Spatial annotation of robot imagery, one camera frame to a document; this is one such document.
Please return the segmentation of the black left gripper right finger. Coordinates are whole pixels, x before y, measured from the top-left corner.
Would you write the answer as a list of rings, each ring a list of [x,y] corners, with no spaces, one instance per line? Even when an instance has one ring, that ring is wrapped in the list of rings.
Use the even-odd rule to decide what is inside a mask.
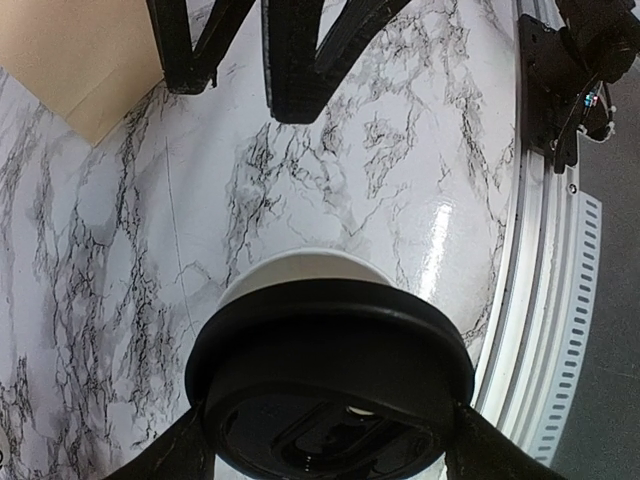
[[[448,479],[563,479],[528,456],[468,405],[455,407],[455,428],[455,438],[445,455]]]

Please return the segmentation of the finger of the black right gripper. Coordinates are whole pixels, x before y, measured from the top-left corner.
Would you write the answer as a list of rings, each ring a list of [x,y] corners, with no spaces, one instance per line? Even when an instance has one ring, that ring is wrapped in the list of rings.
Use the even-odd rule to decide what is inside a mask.
[[[217,84],[217,68],[254,1],[214,2],[196,42],[184,1],[148,0],[146,4],[167,89],[173,94],[200,94]]]
[[[313,123],[373,38],[405,0],[354,0],[319,38],[322,1],[261,3],[267,105],[284,124]]]

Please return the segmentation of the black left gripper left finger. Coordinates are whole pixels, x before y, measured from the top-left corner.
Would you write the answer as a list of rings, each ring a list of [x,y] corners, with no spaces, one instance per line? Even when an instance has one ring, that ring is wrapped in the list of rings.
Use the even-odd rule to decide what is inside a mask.
[[[107,480],[214,479],[216,447],[204,426],[203,402],[198,402],[133,460]]]

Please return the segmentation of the brown paper bag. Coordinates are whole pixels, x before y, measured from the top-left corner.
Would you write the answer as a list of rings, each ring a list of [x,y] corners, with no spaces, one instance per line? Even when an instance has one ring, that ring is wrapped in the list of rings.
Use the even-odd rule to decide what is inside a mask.
[[[1,65],[92,145],[162,79],[141,0],[4,1]]]

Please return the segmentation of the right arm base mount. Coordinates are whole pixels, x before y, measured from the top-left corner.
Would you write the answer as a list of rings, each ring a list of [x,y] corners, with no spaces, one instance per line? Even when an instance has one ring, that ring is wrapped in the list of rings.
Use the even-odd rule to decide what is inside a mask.
[[[613,134],[610,85],[639,56],[634,1],[557,1],[554,28],[520,8],[520,131],[523,146],[555,173],[578,163],[578,136],[597,143]]]

